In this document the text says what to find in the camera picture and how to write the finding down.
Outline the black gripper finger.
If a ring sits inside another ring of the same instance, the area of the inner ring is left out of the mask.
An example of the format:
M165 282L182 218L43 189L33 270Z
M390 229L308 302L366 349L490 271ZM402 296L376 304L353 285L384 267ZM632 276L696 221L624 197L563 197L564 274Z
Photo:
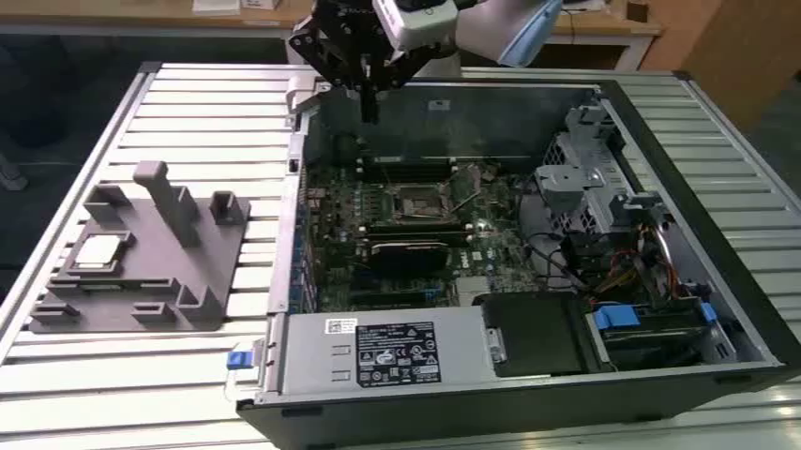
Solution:
M370 36L370 122L380 120L378 95L401 88L432 60L432 45L397 51L384 33Z
M360 100L364 123L372 121L372 83L357 44L357 26L337 19L308 18L294 28L290 48L334 87L352 91Z

